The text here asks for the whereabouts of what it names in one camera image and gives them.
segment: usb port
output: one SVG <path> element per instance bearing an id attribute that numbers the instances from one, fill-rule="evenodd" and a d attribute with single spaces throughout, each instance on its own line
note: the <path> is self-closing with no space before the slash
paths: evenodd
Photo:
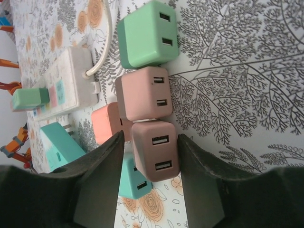
<path id="1" fill-rule="evenodd" d="M 157 100 L 156 104 L 157 104 L 157 106 L 166 106 L 167 100 Z"/>
<path id="2" fill-rule="evenodd" d="M 154 83 L 165 83 L 163 77 L 154 77 Z"/>
<path id="3" fill-rule="evenodd" d="M 162 43 L 164 45 L 172 46 L 172 40 L 171 39 L 162 38 Z"/>
<path id="4" fill-rule="evenodd" d="M 147 184 L 147 182 L 145 181 L 145 182 L 143 182 L 143 183 L 141 183 L 140 185 L 137 185 L 137 189 L 139 190 L 139 189 L 142 189 L 143 187 L 146 187 L 148 184 Z"/>
<path id="5" fill-rule="evenodd" d="M 166 14 L 160 13 L 160 18 L 170 22 L 170 16 Z"/>
<path id="6" fill-rule="evenodd" d="M 164 162 L 155 164 L 156 170 L 163 170 L 163 169 L 167 169 L 167 168 L 171 168 L 171 167 L 172 167 L 172 161 L 164 161 Z"/>
<path id="7" fill-rule="evenodd" d="M 168 142 L 169 142 L 168 135 L 152 138 L 152 145 L 158 145 L 158 144 L 163 144 L 163 143 L 168 143 Z"/>

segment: tablecloth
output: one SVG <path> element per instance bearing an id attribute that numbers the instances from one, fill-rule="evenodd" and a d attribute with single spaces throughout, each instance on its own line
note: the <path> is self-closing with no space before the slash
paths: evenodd
<path id="1" fill-rule="evenodd" d="M 109 0 L 114 25 L 146 0 Z M 179 57 L 170 73 L 174 113 L 165 118 L 199 146 L 249 172 L 304 166 L 304 5 L 301 0 L 163 0 L 176 10 Z M 23 87 L 71 45 L 96 63 L 106 38 L 101 0 L 11 0 Z M 49 121 L 28 112 L 33 165 L 49 172 L 39 128 L 71 124 L 84 150 L 97 147 L 91 113 L 116 101 L 117 31 L 94 107 Z M 181 177 L 153 184 L 139 200 L 118 198 L 115 227 L 188 227 Z"/>

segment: mint green usb charger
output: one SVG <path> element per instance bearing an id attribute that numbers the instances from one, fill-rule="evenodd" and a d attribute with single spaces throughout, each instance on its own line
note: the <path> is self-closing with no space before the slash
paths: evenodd
<path id="1" fill-rule="evenodd" d="M 23 88 L 17 89 L 14 92 L 13 98 L 13 109 L 23 110 L 36 108 L 44 104 L 49 103 L 48 89 L 46 88 Z"/>
<path id="2" fill-rule="evenodd" d="M 136 168 L 133 154 L 125 152 L 118 195 L 130 199 L 139 199 L 152 189 L 149 182 Z"/>
<path id="3" fill-rule="evenodd" d="M 179 55 L 175 11 L 152 0 L 117 24 L 121 64 L 126 69 L 157 66 Z"/>

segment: teal plug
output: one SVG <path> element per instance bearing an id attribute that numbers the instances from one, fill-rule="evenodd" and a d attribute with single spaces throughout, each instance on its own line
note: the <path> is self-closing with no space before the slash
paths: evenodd
<path id="1" fill-rule="evenodd" d="M 59 123 L 41 127 L 40 134 L 51 172 L 86 154 Z"/>
<path id="2" fill-rule="evenodd" d="M 130 199 L 139 199 L 152 189 L 149 182 L 136 168 L 133 154 L 125 152 L 118 195 Z"/>
<path id="3" fill-rule="evenodd" d="M 13 110 L 34 109 L 49 103 L 48 89 L 17 89 L 12 98 Z"/>
<path id="4" fill-rule="evenodd" d="M 117 24 L 120 61 L 125 69 L 157 66 L 179 55 L 175 11 L 152 0 Z"/>

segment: pink usb charger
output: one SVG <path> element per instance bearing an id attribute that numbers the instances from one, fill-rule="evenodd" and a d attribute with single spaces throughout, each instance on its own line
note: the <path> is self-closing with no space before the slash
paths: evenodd
<path id="1" fill-rule="evenodd" d="M 180 173 L 177 137 L 173 124 L 163 121 L 134 123 L 131 128 L 136 168 L 151 182 Z"/>
<path id="2" fill-rule="evenodd" d="M 98 144 L 103 144 L 116 132 L 123 131 L 124 140 L 131 140 L 132 121 L 122 120 L 117 102 L 113 102 L 92 113 L 93 130 Z"/>
<path id="3" fill-rule="evenodd" d="M 116 79 L 116 94 L 122 119 L 154 119 L 172 113 L 168 72 L 148 66 Z"/>

